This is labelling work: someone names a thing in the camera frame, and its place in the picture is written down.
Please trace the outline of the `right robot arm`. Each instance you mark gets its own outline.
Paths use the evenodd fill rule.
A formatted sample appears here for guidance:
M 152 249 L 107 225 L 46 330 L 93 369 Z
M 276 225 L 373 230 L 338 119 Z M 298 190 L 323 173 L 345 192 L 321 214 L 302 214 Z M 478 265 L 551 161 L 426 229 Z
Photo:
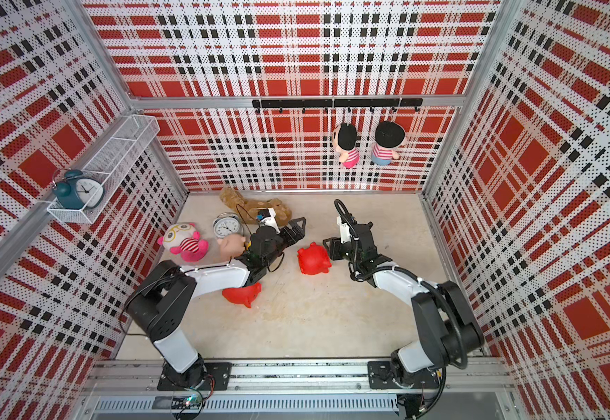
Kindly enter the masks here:
M 345 260 L 353 281 L 388 292 L 412 310 L 418 339 L 392 352 L 389 377 L 408 388 L 428 371 L 467 369 L 469 353 L 483 346 L 483 333 L 461 288 L 429 282 L 380 254 L 371 222 L 336 222 L 340 236 L 324 240 L 329 257 Z

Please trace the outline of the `pink piggy bank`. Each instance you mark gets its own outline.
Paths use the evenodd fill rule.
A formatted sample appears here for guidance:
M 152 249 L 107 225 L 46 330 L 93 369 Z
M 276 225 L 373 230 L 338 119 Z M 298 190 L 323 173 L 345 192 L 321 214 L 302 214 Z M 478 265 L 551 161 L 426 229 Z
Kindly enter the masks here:
M 246 250 L 247 238 L 240 234 L 230 234 L 218 239 L 219 257 L 222 261 L 229 261 L 240 257 Z

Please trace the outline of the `red piggy bank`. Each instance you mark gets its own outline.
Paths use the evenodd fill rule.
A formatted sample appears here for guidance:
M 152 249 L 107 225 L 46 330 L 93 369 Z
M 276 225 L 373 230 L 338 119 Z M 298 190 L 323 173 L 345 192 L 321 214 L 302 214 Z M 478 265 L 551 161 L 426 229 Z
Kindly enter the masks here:
M 308 247 L 300 248 L 297 257 L 303 275 L 326 274 L 332 266 L 326 249 L 317 243 L 310 243 Z
M 261 293 L 261 283 L 241 288 L 227 288 L 222 290 L 222 296 L 230 303 L 246 308 L 252 308 L 252 303 Z

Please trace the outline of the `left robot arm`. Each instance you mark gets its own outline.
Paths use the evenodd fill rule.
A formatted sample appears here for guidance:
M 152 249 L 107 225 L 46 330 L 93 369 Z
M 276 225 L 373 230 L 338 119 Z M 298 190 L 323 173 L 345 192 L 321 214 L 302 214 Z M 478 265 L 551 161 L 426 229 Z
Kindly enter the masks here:
M 291 220 L 280 230 L 260 226 L 243 254 L 223 264 L 180 266 L 166 260 L 149 273 L 128 298 L 124 311 L 164 358 L 163 388 L 200 386 L 208 376 L 204 358 L 183 331 L 183 319 L 196 297 L 257 285 L 284 251 L 306 236 L 307 219 Z

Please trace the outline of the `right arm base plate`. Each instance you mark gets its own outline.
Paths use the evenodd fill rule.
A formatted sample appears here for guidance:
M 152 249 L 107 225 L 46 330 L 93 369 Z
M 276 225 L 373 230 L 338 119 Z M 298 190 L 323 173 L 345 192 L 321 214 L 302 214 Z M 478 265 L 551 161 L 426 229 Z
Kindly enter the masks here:
M 372 390 L 436 390 L 440 386 L 436 371 L 421 369 L 410 373 L 393 360 L 368 362 L 367 371 Z

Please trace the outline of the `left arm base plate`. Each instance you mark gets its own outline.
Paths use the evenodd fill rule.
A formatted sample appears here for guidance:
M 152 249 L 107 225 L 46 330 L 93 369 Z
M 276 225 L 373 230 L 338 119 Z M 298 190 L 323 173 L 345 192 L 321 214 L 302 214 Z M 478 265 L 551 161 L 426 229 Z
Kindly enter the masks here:
M 227 390 L 232 367 L 231 362 L 197 360 L 186 371 L 179 373 L 172 365 L 165 362 L 157 389 L 159 391 Z

